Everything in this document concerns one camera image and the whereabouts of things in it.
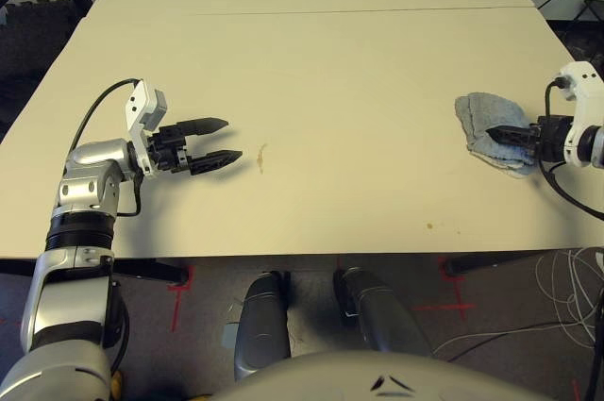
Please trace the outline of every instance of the red tape mark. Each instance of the red tape mark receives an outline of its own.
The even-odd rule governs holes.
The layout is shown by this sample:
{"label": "red tape mark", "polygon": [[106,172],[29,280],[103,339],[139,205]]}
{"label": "red tape mark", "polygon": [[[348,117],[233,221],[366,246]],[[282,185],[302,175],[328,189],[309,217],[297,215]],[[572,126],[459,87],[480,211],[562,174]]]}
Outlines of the red tape mark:
{"label": "red tape mark", "polygon": [[20,327],[21,321],[11,321],[6,318],[0,318],[0,326],[3,326],[4,324],[12,324],[15,327]]}
{"label": "red tape mark", "polygon": [[573,393],[575,394],[575,401],[581,401],[581,393],[579,391],[579,383],[576,379],[572,380],[573,383]]}
{"label": "red tape mark", "polygon": [[180,303],[182,300],[182,292],[189,291],[193,283],[193,274],[195,272],[195,266],[187,266],[189,271],[189,279],[187,283],[182,286],[169,286],[168,291],[176,291],[176,298],[174,303],[174,312],[172,313],[172,324],[170,325],[170,331],[174,332],[178,326],[178,314],[180,313]]}
{"label": "red tape mark", "polygon": [[[453,291],[455,292],[455,298],[457,300],[457,305],[464,305],[461,301],[461,287],[460,282],[464,281],[465,278],[463,276],[448,276],[445,272],[445,268],[443,264],[445,263],[445,257],[438,257],[438,272],[441,274],[441,278],[443,281],[448,281],[453,284]],[[466,309],[458,309],[460,311],[461,320],[465,322],[465,310]]]}
{"label": "red tape mark", "polygon": [[419,305],[412,307],[413,311],[434,311],[434,310],[451,310],[451,309],[474,309],[474,304],[448,304],[448,305]]}

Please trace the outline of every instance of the towel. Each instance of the towel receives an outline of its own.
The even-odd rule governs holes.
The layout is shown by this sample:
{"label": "towel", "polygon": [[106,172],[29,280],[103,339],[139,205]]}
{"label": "towel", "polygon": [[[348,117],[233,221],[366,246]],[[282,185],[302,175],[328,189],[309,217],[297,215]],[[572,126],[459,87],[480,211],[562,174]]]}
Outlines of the towel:
{"label": "towel", "polygon": [[488,92],[470,92],[455,101],[470,154],[513,177],[529,175],[535,159],[526,148],[497,143],[487,129],[498,125],[529,127],[525,112],[514,102]]}

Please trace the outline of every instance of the stain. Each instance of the stain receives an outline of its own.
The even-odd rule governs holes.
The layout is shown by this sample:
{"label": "stain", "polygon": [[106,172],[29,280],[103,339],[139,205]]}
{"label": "stain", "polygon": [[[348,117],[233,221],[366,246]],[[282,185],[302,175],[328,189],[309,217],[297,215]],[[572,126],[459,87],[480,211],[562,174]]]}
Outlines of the stain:
{"label": "stain", "polygon": [[263,153],[264,153],[264,148],[266,148],[266,146],[268,146],[268,143],[265,143],[263,146],[260,147],[260,151],[258,152],[258,158],[256,159],[256,163],[258,164],[258,168],[260,169],[260,174],[264,175],[264,157],[263,157]]}

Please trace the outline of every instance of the black cable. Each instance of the black cable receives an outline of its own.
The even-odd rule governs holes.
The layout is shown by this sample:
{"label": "black cable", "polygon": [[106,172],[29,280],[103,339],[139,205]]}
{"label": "black cable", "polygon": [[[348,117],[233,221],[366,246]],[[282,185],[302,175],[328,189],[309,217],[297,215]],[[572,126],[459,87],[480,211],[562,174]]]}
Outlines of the black cable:
{"label": "black cable", "polygon": [[549,167],[549,170],[547,170],[548,173],[553,173],[554,170],[556,170],[557,168],[562,167],[563,165],[566,165],[566,162],[559,162],[556,165]]}
{"label": "black cable", "polygon": [[144,174],[143,170],[137,170],[132,180],[134,184],[134,201],[136,202],[136,210],[134,212],[118,212],[118,217],[135,217],[141,213],[141,185],[143,184]]}
{"label": "black cable", "polygon": [[111,375],[117,371],[122,363],[126,348],[128,347],[128,339],[130,338],[130,316],[128,315],[128,308],[126,302],[122,301],[122,307],[124,308],[124,330],[122,331],[122,342],[120,343],[120,349],[117,351],[115,360],[111,364]]}
{"label": "black cable", "polygon": [[128,85],[128,84],[136,85],[138,82],[139,82],[138,78],[126,78],[124,80],[120,80],[117,83],[114,83],[109,88],[107,88],[106,90],[101,92],[101,95],[96,98],[96,100],[92,103],[91,107],[86,112],[86,115],[84,115],[84,119],[82,120],[82,122],[79,125],[79,128],[75,132],[74,139],[72,140],[72,144],[69,147],[70,153],[76,149],[77,142],[79,142],[79,139],[82,136],[82,133],[84,132],[84,128],[88,124],[88,122],[91,119],[91,116],[94,113],[94,111],[96,110],[96,108],[101,104],[101,102],[103,102],[103,99],[105,99],[107,96],[109,96],[109,94],[111,92],[113,92],[114,90],[117,90],[121,86]]}
{"label": "black cable", "polygon": [[585,401],[596,399],[597,380],[604,359],[604,294],[600,292],[600,298],[596,306],[596,343],[594,344],[594,359],[592,360],[592,371],[589,377],[589,385],[585,391]]}
{"label": "black cable", "polygon": [[[132,85],[136,86],[137,83],[139,83],[138,78],[126,78],[124,80],[120,80],[117,83],[114,83],[109,88],[107,88],[106,90],[101,92],[101,95],[98,96],[96,98],[96,100],[92,103],[91,107],[86,112],[86,115],[84,115],[84,119],[82,120],[79,127],[77,128],[77,131],[75,132],[75,135],[74,135],[74,139],[72,140],[72,144],[69,147],[69,153],[71,153],[73,150],[75,150],[77,148],[77,143],[79,142],[79,139],[82,137],[82,133],[84,132],[86,125],[90,121],[92,114],[94,113],[96,108],[101,105],[101,102],[103,102],[103,100],[107,96],[109,96],[112,92],[114,92],[118,88],[120,88],[124,85],[128,85],[128,84],[132,84]],[[137,173],[135,174],[134,180],[133,180],[133,182],[134,182],[134,201],[136,202],[136,210],[134,212],[118,212],[117,213],[118,217],[135,217],[141,213],[141,208],[142,208],[141,184],[143,184],[143,178],[144,178],[143,171],[138,170]]]}
{"label": "black cable", "polygon": [[[550,120],[549,95],[551,94],[551,89],[553,87],[564,88],[566,86],[565,81],[566,80],[563,77],[557,77],[554,81],[550,82],[547,85],[547,88],[545,88],[545,119],[546,119],[545,126],[547,126],[547,127],[549,127],[549,120]],[[577,208],[581,209],[584,212],[587,212],[588,214],[590,214],[593,217],[596,217],[599,220],[604,220],[604,212],[592,209],[589,206],[586,206],[586,205],[580,203],[580,201],[573,198],[569,193],[567,193],[560,186],[560,184],[558,184],[558,181],[556,181],[556,175],[554,175],[553,172],[556,168],[561,166],[560,164],[554,165],[552,168],[549,169],[549,171],[545,169],[545,166],[544,166],[544,163],[542,160],[543,147],[544,147],[544,143],[541,142],[539,144],[539,148],[537,150],[537,163],[539,164],[539,169],[541,170],[541,173],[543,174],[545,181],[547,181],[547,184],[549,184],[549,186],[554,190],[554,192],[556,192],[559,196],[564,198],[570,204],[576,206]]]}
{"label": "black cable", "polygon": [[455,361],[457,359],[460,359],[461,357],[465,356],[466,354],[469,354],[470,352],[474,351],[475,349],[490,343],[490,342],[494,342],[495,340],[499,340],[500,338],[503,338],[507,335],[510,335],[513,332],[516,332],[518,330],[525,330],[525,329],[532,329],[532,328],[536,328],[536,327],[546,327],[546,326],[556,326],[556,325],[563,325],[563,326],[572,326],[572,325],[576,325],[577,322],[560,322],[560,321],[554,321],[554,322],[549,322],[549,323],[539,323],[539,324],[533,324],[531,326],[525,326],[525,327],[518,327],[515,328],[513,330],[510,330],[508,332],[505,333],[501,333],[499,335],[495,335],[493,337],[490,337],[486,340],[483,340],[482,342],[476,343],[473,346],[468,347],[467,349],[465,349],[464,351],[461,351],[459,354],[456,354],[455,356],[451,357],[450,359],[447,359],[447,361]]}

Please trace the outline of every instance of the beige tabletop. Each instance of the beige tabletop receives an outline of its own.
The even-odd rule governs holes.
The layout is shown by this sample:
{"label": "beige tabletop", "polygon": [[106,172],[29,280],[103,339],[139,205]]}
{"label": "beige tabletop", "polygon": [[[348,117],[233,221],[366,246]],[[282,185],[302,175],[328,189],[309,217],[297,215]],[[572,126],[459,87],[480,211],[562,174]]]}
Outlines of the beige tabletop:
{"label": "beige tabletop", "polygon": [[[558,198],[540,176],[513,179],[468,155],[454,113],[455,98],[474,91],[508,97],[533,118],[543,113],[545,84],[571,59],[533,8],[157,9],[154,16],[148,9],[149,19],[137,19],[118,15],[125,6],[95,4],[0,145],[2,257],[42,251],[81,117],[98,93],[131,76],[165,92],[164,124],[230,121],[191,139],[194,155],[239,149],[243,156],[218,172],[145,182],[141,216],[115,227],[118,257],[602,241],[600,222]],[[125,137],[127,98],[127,89],[112,94],[82,142]],[[572,113],[557,94],[554,101],[557,112]],[[565,167],[560,179],[583,201],[604,204],[594,169]],[[121,210],[132,209],[130,189],[123,185]]]}

